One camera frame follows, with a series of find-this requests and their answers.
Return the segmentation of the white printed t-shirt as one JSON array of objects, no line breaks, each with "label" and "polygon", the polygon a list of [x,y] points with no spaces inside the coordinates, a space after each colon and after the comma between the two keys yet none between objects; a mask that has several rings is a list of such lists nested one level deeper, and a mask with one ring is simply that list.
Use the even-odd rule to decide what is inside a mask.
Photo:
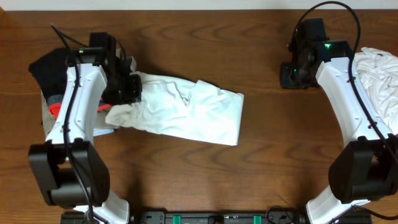
[{"label": "white printed t-shirt", "polygon": [[199,80],[136,72],[141,101],[113,106],[107,124],[194,141],[238,144],[244,95]]}]

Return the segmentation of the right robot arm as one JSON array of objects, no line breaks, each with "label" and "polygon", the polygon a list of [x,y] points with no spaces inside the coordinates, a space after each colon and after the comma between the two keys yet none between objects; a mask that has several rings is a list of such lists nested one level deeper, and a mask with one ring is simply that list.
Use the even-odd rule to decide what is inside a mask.
[{"label": "right robot arm", "polygon": [[344,149],[328,171],[328,187],[306,204],[309,223],[336,223],[359,206],[397,193],[397,137],[382,121],[358,77],[345,40],[330,40],[322,19],[297,24],[280,68],[284,89],[320,87],[328,97]]}]

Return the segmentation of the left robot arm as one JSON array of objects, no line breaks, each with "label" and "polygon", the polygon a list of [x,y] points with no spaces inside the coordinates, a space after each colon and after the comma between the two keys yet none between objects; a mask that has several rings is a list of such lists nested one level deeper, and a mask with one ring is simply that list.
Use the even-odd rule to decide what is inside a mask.
[{"label": "left robot arm", "polygon": [[29,66],[56,118],[45,142],[31,145],[30,167],[45,203],[66,210],[62,223],[129,223],[129,203],[110,189],[93,136],[99,110],[141,100],[141,78],[110,34],[93,32],[75,49],[58,36],[64,46]]}]

